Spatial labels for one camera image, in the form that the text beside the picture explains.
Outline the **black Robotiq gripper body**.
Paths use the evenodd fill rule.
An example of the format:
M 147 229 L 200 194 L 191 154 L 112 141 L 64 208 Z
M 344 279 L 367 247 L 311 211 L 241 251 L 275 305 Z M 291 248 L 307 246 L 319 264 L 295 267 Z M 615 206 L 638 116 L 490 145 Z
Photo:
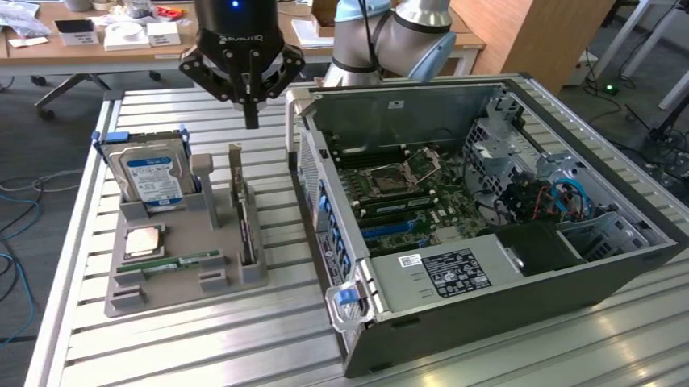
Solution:
M 196 46 L 205 65 L 219 72 L 219 54 L 231 50 L 241 61 L 241 75 L 252 98 L 252 49 L 284 43 L 275 1 L 208 0 L 193 2 L 197 17 Z

